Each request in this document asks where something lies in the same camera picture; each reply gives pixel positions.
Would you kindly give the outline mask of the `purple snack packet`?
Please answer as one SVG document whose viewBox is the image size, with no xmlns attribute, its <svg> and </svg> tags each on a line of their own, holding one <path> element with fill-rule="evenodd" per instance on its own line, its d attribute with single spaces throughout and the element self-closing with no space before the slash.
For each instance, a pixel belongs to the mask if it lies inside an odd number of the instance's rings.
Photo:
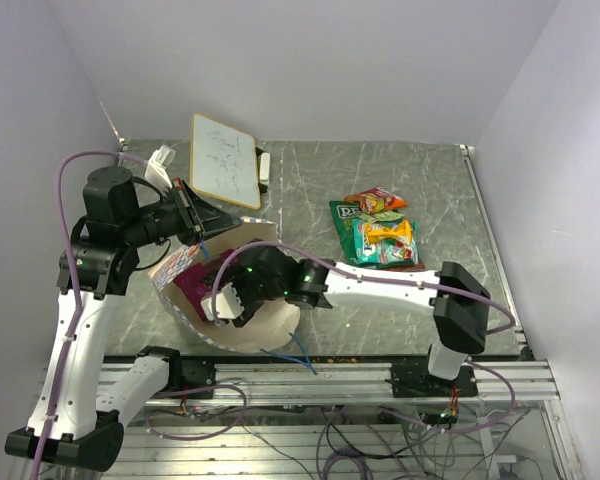
<svg viewBox="0 0 600 480">
<path fill-rule="evenodd" d="M 206 320 L 207 317 L 201 306 L 201 301 L 211 293 L 217 272 L 218 267 L 196 264 L 174 279 L 176 286 L 203 320 Z"/>
</svg>

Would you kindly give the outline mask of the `checkered paper bag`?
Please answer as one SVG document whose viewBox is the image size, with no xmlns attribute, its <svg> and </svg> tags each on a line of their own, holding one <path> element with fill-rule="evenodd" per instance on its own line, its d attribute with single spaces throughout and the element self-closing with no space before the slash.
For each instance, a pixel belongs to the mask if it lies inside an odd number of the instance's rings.
<svg viewBox="0 0 600 480">
<path fill-rule="evenodd" d="M 267 354 L 297 339 L 300 309 L 284 300 L 284 292 L 272 283 L 275 271 L 258 256 L 264 249 L 249 249 L 236 257 L 240 247 L 254 241 L 278 240 L 278 227 L 269 220 L 243 217 L 242 225 L 194 246 L 181 246 L 158 266 L 149 278 L 165 311 L 184 331 L 204 344 L 233 354 Z M 232 283 L 244 307 L 235 320 L 201 319 L 174 283 L 192 265 L 218 267 L 210 294 Z"/>
</svg>

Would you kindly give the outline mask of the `green snack box with face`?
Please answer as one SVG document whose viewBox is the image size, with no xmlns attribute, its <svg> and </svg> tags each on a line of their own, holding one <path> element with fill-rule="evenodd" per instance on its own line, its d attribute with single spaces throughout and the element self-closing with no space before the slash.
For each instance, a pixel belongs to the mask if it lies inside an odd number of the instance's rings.
<svg viewBox="0 0 600 480">
<path fill-rule="evenodd" d="M 364 265 L 358 258 L 354 240 L 354 221 L 361 213 L 360 208 L 356 204 L 336 200 L 329 202 L 329 208 L 345 262 L 350 265 Z"/>
</svg>

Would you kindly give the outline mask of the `red yellow chips bag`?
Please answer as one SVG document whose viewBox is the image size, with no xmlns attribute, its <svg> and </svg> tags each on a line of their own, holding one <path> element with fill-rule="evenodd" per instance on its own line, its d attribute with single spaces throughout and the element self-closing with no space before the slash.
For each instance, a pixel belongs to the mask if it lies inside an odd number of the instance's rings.
<svg viewBox="0 0 600 480">
<path fill-rule="evenodd" d="M 343 201 L 357 205 L 366 214 L 393 211 L 407 206 L 407 202 L 401 196 L 382 186 L 347 195 Z"/>
</svg>

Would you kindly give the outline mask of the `light green snack packet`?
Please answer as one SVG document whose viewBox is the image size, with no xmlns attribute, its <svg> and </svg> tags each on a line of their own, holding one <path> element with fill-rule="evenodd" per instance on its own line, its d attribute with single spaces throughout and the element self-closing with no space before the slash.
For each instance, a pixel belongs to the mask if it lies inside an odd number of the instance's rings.
<svg viewBox="0 0 600 480">
<path fill-rule="evenodd" d="M 362 212 L 358 215 L 358 218 L 367 223 L 395 222 L 401 221 L 404 218 L 404 215 L 395 210 L 388 210 L 373 214 Z"/>
</svg>

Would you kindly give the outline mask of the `teal snack packet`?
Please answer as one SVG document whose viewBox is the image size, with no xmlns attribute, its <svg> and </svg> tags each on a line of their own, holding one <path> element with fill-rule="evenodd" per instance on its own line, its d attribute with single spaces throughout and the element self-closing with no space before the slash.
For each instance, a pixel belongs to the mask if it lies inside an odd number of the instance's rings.
<svg viewBox="0 0 600 480">
<path fill-rule="evenodd" d="M 419 259 L 416 222 L 410 222 L 413 229 L 413 240 L 410 244 L 403 244 L 393 240 L 369 244 L 363 232 L 363 225 L 367 223 L 360 219 L 354 221 L 354 240 L 358 258 L 366 266 L 377 268 L 394 267 L 417 264 Z"/>
</svg>

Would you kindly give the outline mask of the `yellow snack packet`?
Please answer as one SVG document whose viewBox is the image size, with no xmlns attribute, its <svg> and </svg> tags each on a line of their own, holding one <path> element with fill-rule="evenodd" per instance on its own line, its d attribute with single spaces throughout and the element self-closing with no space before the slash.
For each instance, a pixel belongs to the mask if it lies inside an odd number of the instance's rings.
<svg viewBox="0 0 600 480">
<path fill-rule="evenodd" d="M 413 229 L 408 220 L 365 223 L 363 225 L 363 232 L 369 244 L 377 244 L 389 240 L 410 244 L 413 240 Z"/>
</svg>

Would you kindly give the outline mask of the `brown sea salt chips bag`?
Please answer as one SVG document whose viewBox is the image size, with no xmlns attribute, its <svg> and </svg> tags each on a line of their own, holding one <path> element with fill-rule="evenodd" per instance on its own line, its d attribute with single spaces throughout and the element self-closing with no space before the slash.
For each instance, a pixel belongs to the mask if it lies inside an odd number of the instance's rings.
<svg viewBox="0 0 600 480">
<path fill-rule="evenodd" d="M 394 271 L 424 271 L 425 269 L 426 266 L 423 262 L 414 265 L 402 265 L 393 268 Z"/>
</svg>

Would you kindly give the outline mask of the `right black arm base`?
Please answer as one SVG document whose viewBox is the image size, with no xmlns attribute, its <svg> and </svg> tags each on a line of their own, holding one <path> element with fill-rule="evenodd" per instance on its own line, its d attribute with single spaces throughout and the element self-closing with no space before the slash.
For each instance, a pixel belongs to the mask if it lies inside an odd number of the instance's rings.
<svg viewBox="0 0 600 480">
<path fill-rule="evenodd" d="M 462 366 L 454 380 L 445 380 L 431 375 L 424 358 L 409 358 L 392 363 L 387 383 L 394 398 L 442 398 L 457 393 L 459 397 L 476 397 L 477 381 L 470 366 Z"/>
</svg>

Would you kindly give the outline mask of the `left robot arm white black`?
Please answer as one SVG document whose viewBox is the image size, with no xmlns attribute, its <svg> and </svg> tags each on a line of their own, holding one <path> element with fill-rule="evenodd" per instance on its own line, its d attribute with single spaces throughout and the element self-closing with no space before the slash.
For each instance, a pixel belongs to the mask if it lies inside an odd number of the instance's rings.
<svg viewBox="0 0 600 480">
<path fill-rule="evenodd" d="M 71 249 L 59 259 L 58 324 L 40 399 L 27 425 L 8 434 L 14 457 L 105 472 L 115 463 L 125 426 L 154 394 L 172 397 L 183 387 L 181 355 L 146 347 L 130 372 L 97 397 L 107 326 L 140 248 L 177 238 L 196 245 L 240 226 L 239 218 L 203 199 L 182 180 L 140 205 L 136 188 L 146 180 L 124 167 L 99 168 L 83 188 L 86 213 L 74 225 Z"/>
</svg>

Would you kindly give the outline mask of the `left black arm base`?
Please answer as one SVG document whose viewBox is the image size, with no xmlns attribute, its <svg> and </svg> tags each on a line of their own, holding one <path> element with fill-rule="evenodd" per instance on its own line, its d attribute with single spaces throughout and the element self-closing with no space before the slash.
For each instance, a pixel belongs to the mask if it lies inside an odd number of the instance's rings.
<svg viewBox="0 0 600 480">
<path fill-rule="evenodd" d="M 178 350 L 161 346 L 146 346 L 136 358 L 157 358 L 168 365 L 166 383 L 156 396 L 215 384 L 215 365 L 206 358 L 183 357 Z"/>
</svg>

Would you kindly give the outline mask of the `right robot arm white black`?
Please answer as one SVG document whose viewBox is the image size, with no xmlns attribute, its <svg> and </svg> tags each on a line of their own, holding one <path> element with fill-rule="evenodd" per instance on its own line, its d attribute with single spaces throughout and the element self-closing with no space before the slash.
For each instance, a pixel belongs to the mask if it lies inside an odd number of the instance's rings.
<svg viewBox="0 0 600 480">
<path fill-rule="evenodd" d="M 420 380 L 435 396 L 451 389 L 462 364 L 485 350 L 491 295 L 456 262 L 438 270 L 374 270 L 310 256 L 296 260 L 281 246 L 258 241 L 233 252 L 218 276 L 227 303 L 221 316 L 238 328 L 265 302 L 279 299 L 305 310 L 362 305 L 429 316 L 437 339 Z"/>
</svg>

